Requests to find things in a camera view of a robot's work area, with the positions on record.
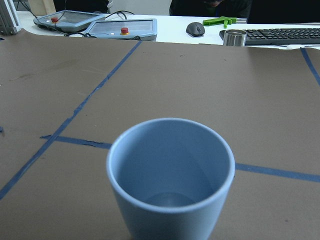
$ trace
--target black mouse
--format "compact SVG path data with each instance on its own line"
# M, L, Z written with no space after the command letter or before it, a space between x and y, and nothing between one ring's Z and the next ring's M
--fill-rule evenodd
M185 30L188 34L190 34L193 37L201 37L203 34L205 34L205 27L200 22L191 22Z

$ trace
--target desk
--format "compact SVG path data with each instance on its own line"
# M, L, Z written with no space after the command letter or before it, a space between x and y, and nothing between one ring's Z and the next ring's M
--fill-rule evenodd
M39 29L33 22L34 17L27 11L18 12L21 25L28 32L38 35L55 35L60 36L61 33ZM223 25L205 26L205 35L202 37L191 37L186 33L189 23L199 22L209 19L208 17L190 17L190 16L165 16L165 15L132 15L127 14L128 19L157 19L158 35L156 42L162 43L179 43L179 44L211 44L222 45L223 40L219 36L219 32L224 29ZM124 19L122 15L111 16L111 20ZM319 25L309 24L246 24L233 23L228 25L227 29L270 29L270 28L318 28ZM286 47L264 45L255 46L264 48L286 49ZM312 48L320 49L320 46L312 46Z
M317 49L22 30L0 52L1 239L130 240L105 160L120 133L160 117L203 123L234 153L210 240L319 239Z

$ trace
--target cup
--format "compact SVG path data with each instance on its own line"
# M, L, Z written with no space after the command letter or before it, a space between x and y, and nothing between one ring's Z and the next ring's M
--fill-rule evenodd
M235 160L211 128L158 118L115 140L106 171L134 240L207 240L234 179Z
M247 32L244 30L230 29L224 32L223 45L243 47L246 44Z

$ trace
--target keyboard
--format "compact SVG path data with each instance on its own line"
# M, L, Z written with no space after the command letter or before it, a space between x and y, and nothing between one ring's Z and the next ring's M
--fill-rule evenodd
M221 30L219 36L224 39L226 30ZM245 45L290 45L319 44L320 28L272 28L249 29Z

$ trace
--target blue tape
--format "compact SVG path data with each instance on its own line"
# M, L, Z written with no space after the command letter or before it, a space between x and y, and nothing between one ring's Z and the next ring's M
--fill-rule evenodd
M317 70L315 69L314 65L312 64L312 61L311 61L311 59L310 59L310 57L309 57L309 55L307 53L306 48L305 47L300 47L300 50L302 52L302 55L304 57L304 60L305 60L306 64L308 65L308 67L311 70L315 80L317 81L317 83L320 86L320 76L319 76Z
M236 163L235 169L241 170L241 171L257 173L257 174L267 174L267 175L273 175L273 176L277 176L277 177L298 179L298 180L320 183L320 175L315 175L315 174L307 174L307 173L301 173L301 172L295 172L295 171L286 171L286 170L280 170L280 169L275 169L275 168L247 165L247 164L241 164L241 163Z
M41 139L49 139L50 136L51 135L42 136ZM58 136L56 138L56 141L69 143L69 144L86 145L86 146L91 146L91 147L100 148L100 149L110 149L112 145L111 143L88 141L84 139L66 137L66 136Z
M73 111L73 115L67 118L61 126L50 136L47 141L40 147L40 149L33 155L26 164L9 180L9 182L0 190L0 200L11 190L11 188L19 181L19 179L26 173L31 165L50 147L50 145L58 138L61 132L71 123L77 114L83 109L88 100L104 86L104 84L115 74L121 65L129 58L129 56L142 43L138 41L137 44L124 56L124 58L114 67L114 69L99 83L99 85L84 99L84 101Z
M49 137L50 137L50 135L42 136L41 138L47 139ZM110 149L112 146L111 143L87 141L87 140L83 140L83 139L79 139L79 138L72 138L72 137L65 137L65 136L57 137L56 141L69 143L69 144L87 145L87 146L92 146L95 148L102 148L102 149ZM316 175L316 174L287 171L287 170L281 170L281 169L270 168L270 167L248 165L248 164L243 164L243 163L236 163L235 169L240 170L240 171L257 173L257 174L266 174L266 175L272 175L272 176L277 176L277 177L298 179L298 180L320 183L320 175Z

